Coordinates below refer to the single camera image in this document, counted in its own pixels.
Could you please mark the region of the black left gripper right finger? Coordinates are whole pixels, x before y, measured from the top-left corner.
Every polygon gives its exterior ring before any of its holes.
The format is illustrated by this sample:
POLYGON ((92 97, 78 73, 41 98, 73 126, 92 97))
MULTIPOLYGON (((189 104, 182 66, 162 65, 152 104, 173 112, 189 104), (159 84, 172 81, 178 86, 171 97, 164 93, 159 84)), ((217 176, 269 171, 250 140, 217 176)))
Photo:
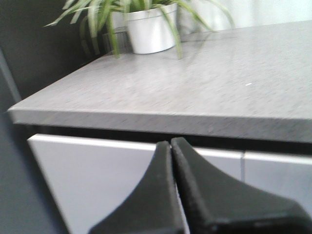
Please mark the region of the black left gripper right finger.
POLYGON ((192 234, 310 234, 312 219, 293 199, 258 189, 172 138, 174 175, 192 234))

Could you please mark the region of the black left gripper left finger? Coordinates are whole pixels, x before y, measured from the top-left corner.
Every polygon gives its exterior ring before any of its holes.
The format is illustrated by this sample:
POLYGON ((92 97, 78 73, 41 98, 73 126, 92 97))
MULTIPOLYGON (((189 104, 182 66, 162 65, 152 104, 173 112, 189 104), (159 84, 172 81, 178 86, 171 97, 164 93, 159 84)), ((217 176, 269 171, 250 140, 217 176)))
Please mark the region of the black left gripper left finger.
POLYGON ((156 144, 152 160, 132 193, 91 234, 182 234, 170 144, 156 144))

